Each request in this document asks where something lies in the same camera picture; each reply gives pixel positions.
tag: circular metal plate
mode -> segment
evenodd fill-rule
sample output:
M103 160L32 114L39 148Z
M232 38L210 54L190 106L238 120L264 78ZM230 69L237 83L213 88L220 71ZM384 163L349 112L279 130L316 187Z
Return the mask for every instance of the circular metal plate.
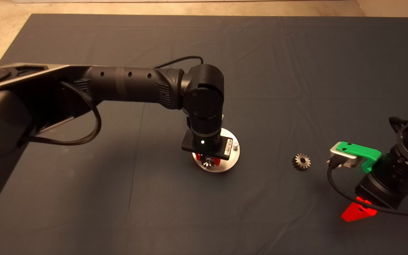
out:
M221 129L221 136L224 137L229 137L233 139L233 145L234 144L238 144L237 149L234 149L234 146L232 146L231 148L231 155L229 160L221 160L220 165L219 166L214 166L212 168L206 168L205 166L202 165L201 161L198 161L196 159L196 155L194 153L192 153L194 161L198 164L198 166L206 171L209 172L213 172L213 173L219 173L219 172L224 172L224 171L228 171L229 169L231 169L235 163L237 163L238 158L240 156L240 144L238 143L237 138L235 137L234 134L232 134L230 131L228 131L227 129Z

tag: metal connector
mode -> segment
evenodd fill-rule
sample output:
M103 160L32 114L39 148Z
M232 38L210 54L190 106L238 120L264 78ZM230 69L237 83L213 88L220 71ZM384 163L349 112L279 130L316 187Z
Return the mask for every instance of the metal connector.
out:
M355 155L351 155L345 152L337 151L336 148L341 144L341 142L337 142L331 149L330 149L330 158L334 155L341 155L347 158L346 163L343 166L347 168L355 168L358 164L362 161L362 158L359 158Z

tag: concrete floor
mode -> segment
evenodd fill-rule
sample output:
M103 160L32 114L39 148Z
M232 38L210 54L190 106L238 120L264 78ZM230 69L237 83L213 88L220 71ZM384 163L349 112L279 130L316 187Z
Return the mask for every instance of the concrete floor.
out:
M31 13L216 16L408 16L408 0L15 4L0 0L0 58Z

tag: cable plug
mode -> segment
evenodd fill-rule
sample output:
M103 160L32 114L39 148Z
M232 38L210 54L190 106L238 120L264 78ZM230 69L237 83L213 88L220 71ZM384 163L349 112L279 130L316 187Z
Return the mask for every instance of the cable plug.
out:
M342 155L335 154L329 160L327 160L327 164L331 169L341 168L347 160L348 158Z

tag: label sticker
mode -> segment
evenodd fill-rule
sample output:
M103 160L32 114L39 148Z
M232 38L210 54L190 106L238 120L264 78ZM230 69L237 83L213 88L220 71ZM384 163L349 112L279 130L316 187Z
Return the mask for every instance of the label sticker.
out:
M233 141L233 139L229 138L228 141L226 142L225 155L230 155L231 154L232 141Z

